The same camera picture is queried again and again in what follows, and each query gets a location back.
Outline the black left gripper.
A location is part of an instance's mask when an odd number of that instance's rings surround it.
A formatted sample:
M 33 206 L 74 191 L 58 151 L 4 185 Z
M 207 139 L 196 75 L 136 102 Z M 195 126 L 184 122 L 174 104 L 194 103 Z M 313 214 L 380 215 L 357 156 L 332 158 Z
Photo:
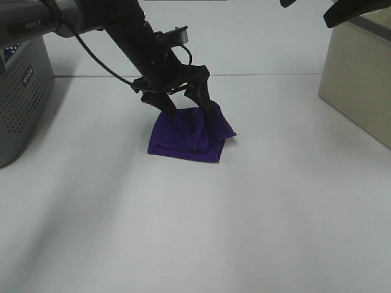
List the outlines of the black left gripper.
M 173 47 L 185 48 L 166 39 L 140 39 L 131 42 L 131 63 L 141 77 L 131 82 L 135 92 L 142 92 L 141 101 L 169 116 L 176 112 L 169 98 L 172 92 L 185 91 L 201 110 L 209 115 L 213 108 L 208 90 L 210 72 L 204 65 L 183 64 L 172 51 Z

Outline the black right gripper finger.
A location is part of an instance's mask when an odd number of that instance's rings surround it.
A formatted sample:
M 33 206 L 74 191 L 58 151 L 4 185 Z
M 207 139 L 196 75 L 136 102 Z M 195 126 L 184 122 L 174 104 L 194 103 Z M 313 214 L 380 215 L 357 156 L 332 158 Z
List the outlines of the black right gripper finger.
M 282 7 L 289 7 L 290 5 L 292 5 L 293 3 L 296 2 L 296 0 L 280 0 L 280 5 Z
M 388 0 L 339 0 L 325 12 L 324 21 L 333 28 L 357 16 L 388 8 Z

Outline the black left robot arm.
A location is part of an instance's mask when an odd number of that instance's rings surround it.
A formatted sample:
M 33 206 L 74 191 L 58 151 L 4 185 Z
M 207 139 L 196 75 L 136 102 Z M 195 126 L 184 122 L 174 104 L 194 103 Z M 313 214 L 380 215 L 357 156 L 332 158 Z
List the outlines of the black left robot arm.
M 141 74 L 129 86 L 142 93 L 143 103 L 173 116 L 170 96 L 183 92 L 211 111 L 207 67 L 183 64 L 172 51 L 186 47 L 187 28 L 155 32 L 138 1 L 1 1 L 1 47 L 51 32 L 80 40 L 90 31 L 105 31 Z

